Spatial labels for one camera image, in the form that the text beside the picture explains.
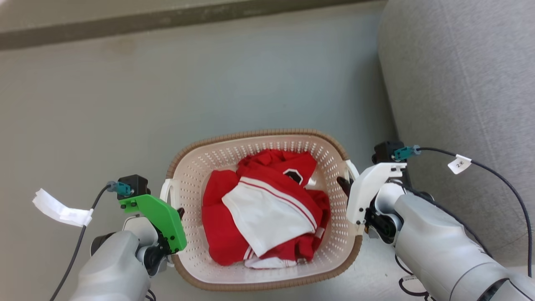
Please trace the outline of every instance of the gray floor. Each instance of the gray floor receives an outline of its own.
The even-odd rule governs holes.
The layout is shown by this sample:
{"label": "gray floor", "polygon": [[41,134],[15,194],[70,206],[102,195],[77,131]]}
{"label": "gray floor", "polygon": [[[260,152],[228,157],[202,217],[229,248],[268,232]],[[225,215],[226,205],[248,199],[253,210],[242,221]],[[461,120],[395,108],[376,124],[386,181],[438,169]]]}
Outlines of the gray floor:
{"label": "gray floor", "polygon": [[[363,170],[374,144],[394,138],[376,54],[384,2],[178,28],[0,53],[2,299],[50,297],[79,228],[31,203],[44,188],[88,208],[98,190],[140,174],[159,190],[191,142],[236,131],[312,127],[333,135]],[[97,207],[58,300],[73,292],[89,242],[120,229],[111,194]],[[393,251],[366,240],[329,281],[286,290],[205,292],[173,270],[158,300],[410,300]]]}

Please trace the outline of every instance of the white tag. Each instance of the white tag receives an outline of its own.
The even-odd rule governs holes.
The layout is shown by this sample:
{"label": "white tag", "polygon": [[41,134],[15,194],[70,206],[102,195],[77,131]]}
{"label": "white tag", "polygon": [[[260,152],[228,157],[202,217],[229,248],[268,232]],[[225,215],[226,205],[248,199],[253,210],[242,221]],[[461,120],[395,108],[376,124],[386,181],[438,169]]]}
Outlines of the white tag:
{"label": "white tag", "polygon": [[414,280],[414,279],[418,279],[418,278],[415,275],[407,275],[403,277],[403,281],[409,281],[409,280]]}
{"label": "white tag", "polygon": [[58,222],[75,226],[87,226],[93,219],[93,209],[82,210],[69,208],[56,200],[48,192],[41,188],[35,193],[33,204],[45,215],[55,219]]}
{"label": "white tag", "polygon": [[323,237],[323,233],[325,232],[325,229],[322,227],[318,227],[316,230],[316,237],[321,239]]}
{"label": "white tag", "polygon": [[456,155],[456,157],[457,159],[450,162],[450,164],[448,164],[448,167],[453,171],[454,174],[458,175],[463,170],[468,168],[468,166],[472,165],[472,159],[461,155]]}

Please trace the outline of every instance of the clothes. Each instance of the clothes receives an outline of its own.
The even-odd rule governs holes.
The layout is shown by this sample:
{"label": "clothes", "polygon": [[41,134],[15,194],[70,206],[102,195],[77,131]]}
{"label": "clothes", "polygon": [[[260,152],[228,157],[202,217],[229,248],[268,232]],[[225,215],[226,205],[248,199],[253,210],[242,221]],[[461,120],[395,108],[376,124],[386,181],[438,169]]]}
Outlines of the clothes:
{"label": "clothes", "polygon": [[285,267],[285,260],[311,260],[330,219],[328,196],[303,189],[315,168],[308,153],[265,150],[241,160],[236,173],[214,171],[202,208],[214,261],[230,265],[256,254],[254,266],[279,258]]}
{"label": "clothes", "polygon": [[295,260],[282,260],[277,257],[260,259],[254,256],[245,261],[245,266],[251,269],[273,269],[273,268],[287,268],[297,265]]}
{"label": "clothes", "polygon": [[213,171],[204,191],[202,223],[209,254],[222,266],[250,259],[253,252],[234,224],[232,215],[221,198],[238,184],[234,171]]}

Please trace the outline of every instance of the basket handle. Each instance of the basket handle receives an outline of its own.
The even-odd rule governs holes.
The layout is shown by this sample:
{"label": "basket handle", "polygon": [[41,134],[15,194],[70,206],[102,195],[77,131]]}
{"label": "basket handle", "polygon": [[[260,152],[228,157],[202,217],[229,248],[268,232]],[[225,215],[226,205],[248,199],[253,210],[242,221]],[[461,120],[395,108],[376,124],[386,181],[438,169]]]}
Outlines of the basket handle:
{"label": "basket handle", "polygon": [[160,200],[167,202],[169,198],[171,207],[178,209],[180,204],[178,203],[175,190],[179,189],[180,185],[176,179],[165,179],[164,184],[162,185],[162,190],[160,191]]}
{"label": "basket handle", "polygon": [[351,162],[351,160],[347,159],[346,160],[346,164],[347,164],[347,169],[349,171],[349,174],[346,176],[346,178],[349,179],[348,176],[351,176],[351,178],[353,178],[353,180],[356,180],[357,177],[358,177],[358,170],[357,168],[355,167],[355,165],[353,164],[353,162]]}

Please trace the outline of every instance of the white fabric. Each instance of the white fabric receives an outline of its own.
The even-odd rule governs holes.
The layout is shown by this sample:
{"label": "white fabric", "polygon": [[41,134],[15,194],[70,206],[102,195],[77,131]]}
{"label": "white fabric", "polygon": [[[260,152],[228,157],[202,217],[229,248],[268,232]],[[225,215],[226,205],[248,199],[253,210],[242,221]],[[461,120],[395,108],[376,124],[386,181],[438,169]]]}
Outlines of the white fabric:
{"label": "white fabric", "polygon": [[273,194],[275,197],[277,197],[278,201],[288,204],[289,206],[293,207],[294,210],[296,210],[299,214],[303,215],[303,217],[308,219],[312,223],[312,226],[314,226],[314,229],[318,227],[318,225],[316,224],[316,220],[314,219],[314,216],[312,215],[312,213],[310,213],[308,208],[306,208],[305,205],[303,205],[299,200],[292,197],[291,195],[281,192],[275,189],[270,184],[263,182],[261,180],[251,179],[248,177],[241,177],[240,182],[248,184],[246,185],[247,187],[254,186],[252,188],[264,189],[270,194]]}
{"label": "white fabric", "polygon": [[282,260],[277,257],[260,259],[254,256],[252,259],[245,261],[245,266],[252,269],[276,269],[296,266],[297,262],[293,260]]}
{"label": "white fabric", "polygon": [[280,191],[269,187],[260,188],[240,180],[223,197],[223,203],[230,210],[236,227],[257,256],[262,256],[292,238],[316,231],[316,227],[306,217],[307,213],[310,214],[306,208],[306,213],[303,213],[302,209],[289,204],[288,198],[282,199]]}
{"label": "white fabric", "polygon": [[69,208],[56,200],[44,189],[40,189],[35,193],[33,203],[42,213],[58,222],[82,227],[84,225],[87,226],[92,220],[91,215],[93,209],[82,210]]}

